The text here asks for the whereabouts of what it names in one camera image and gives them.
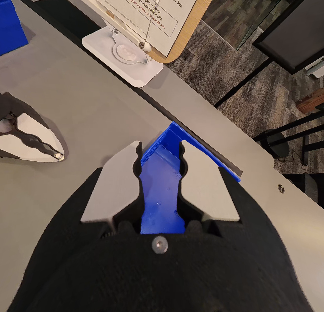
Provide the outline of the white board stand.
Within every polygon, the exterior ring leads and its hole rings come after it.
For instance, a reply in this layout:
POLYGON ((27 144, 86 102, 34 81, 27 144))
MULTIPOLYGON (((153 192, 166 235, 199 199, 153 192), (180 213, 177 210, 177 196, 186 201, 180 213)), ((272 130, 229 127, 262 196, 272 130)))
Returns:
POLYGON ((117 17, 100 14, 106 26, 82 39, 82 45, 134 87, 144 87, 164 65, 148 52, 151 46, 117 17))

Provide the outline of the wooden instruction board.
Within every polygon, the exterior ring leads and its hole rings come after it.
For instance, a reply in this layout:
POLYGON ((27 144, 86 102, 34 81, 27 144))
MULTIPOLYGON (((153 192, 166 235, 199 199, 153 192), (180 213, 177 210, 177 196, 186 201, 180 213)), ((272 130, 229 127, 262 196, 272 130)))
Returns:
POLYGON ((159 63, 176 60, 212 0, 81 0, 159 63))

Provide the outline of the wooden support column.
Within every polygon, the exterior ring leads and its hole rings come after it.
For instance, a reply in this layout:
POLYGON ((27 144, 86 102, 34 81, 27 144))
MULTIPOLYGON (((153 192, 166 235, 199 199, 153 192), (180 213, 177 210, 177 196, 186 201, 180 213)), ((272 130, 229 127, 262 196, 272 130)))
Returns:
POLYGON ((296 102, 296 108, 303 114, 310 113, 324 102, 324 88, 318 89, 296 102))

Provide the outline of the blue plastic parts bin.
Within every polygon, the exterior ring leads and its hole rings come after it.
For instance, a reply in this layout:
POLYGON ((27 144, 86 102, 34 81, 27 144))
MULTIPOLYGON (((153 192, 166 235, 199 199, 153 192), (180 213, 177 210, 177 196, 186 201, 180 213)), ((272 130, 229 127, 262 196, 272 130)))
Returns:
POLYGON ((28 44, 11 0, 0 0, 0 55, 28 44))
POLYGON ((214 166, 225 168, 231 176, 241 179, 193 136, 176 122, 160 134, 141 159, 145 211, 142 216, 141 234, 184 233, 185 222, 177 213, 178 184, 181 178, 179 145, 187 141, 199 152, 207 155, 214 166))

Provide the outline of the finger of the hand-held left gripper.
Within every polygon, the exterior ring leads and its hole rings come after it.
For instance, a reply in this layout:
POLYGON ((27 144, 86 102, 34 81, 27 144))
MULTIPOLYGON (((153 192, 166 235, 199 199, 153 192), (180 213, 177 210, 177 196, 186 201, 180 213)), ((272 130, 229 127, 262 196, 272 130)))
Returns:
POLYGON ((26 161, 35 161, 43 163, 59 162, 55 156, 24 156, 22 140, 18 136, 10 133, 1 133, 0 137, 1 158, 20 159, 26 161))
POLYGON ((43 126, 41 123, 27 115, 21 114, 17 118, 17 130, 22 132, 21 140, 28 139, 22 143, 24 156, 63 156, 64 149, 58 138, 54 135, 51 129, 43 126))

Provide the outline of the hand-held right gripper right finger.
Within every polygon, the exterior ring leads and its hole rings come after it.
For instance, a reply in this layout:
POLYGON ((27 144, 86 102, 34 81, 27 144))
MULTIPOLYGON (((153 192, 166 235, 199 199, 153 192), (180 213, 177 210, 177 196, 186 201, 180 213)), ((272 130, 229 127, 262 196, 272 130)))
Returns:
POLYGON ((186 140, 179 144, 179 159, 177 213, 184 222, 238 222, 239 214, 221 175, 228 171, 186 140))

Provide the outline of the black mesh office chair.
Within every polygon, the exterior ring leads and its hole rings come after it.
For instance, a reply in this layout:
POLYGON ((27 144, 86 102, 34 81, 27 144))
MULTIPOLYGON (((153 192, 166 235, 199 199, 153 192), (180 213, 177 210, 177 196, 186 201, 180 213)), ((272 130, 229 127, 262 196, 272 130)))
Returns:
POLYGON ((283 176, 324 208, 324 173, 283 174, 283 176))

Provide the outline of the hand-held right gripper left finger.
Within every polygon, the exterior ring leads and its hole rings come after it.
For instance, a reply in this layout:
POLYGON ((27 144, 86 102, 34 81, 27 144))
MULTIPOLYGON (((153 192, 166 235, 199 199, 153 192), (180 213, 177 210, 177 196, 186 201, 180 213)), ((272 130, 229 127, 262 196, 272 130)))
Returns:
POLYGON ((141 231, 144 191, 140 174, 142 143, 134 141, 111 157, 99 178, 80 219, 82 223, 106 222, 116 231, 122 221, 141 231))

